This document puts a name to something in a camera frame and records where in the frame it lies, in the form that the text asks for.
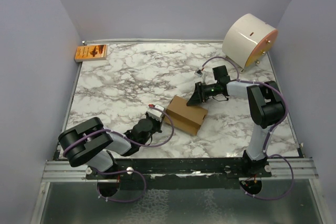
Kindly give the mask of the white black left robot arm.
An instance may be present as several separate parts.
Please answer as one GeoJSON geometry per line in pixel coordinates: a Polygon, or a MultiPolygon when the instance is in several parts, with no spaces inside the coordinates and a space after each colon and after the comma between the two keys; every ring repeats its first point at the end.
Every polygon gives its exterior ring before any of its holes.
{"type": "Polygon", "coordinates": [[[161,133],[161,127],[161,119],[147,115],[123,134],[103,132],[107,128],[98,117],[93,117],[62,132],[58,142],[71,167],[87,164],[95,167],[102,178],[110,179],[115,175],[116,166],[107,151],[130,156],[146,144],[154,133],[161,133]]]}

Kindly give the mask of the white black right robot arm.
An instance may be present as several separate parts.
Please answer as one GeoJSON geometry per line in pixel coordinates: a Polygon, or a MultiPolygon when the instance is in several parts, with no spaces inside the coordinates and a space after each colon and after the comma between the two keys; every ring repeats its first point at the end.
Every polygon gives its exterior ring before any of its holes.
{"type": "Polygon", "coordinates": [[[254,177],[266,165],[271,132],[287,116],[283,96],[275,81],[232,80],[225,65],[213,68],[213,75],[216,81],[213,84],[195,83],[194,93],[186,105],[200,105],[220,94],[226,98],[248,100],[254,128],[249,145],[243,152],[241,171],[246,177],[254,177]]]}

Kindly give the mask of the brown cardboard box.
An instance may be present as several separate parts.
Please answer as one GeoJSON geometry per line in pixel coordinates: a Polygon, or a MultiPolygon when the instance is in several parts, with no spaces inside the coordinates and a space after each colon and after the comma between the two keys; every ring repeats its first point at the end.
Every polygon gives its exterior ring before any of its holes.
{"type": "Polygon", "coordinates": [[[174,96],[166,108],[175,128],[192,136],[200,130],[208,111],[200,106],[187,106],[187,100],[174,96]]]}

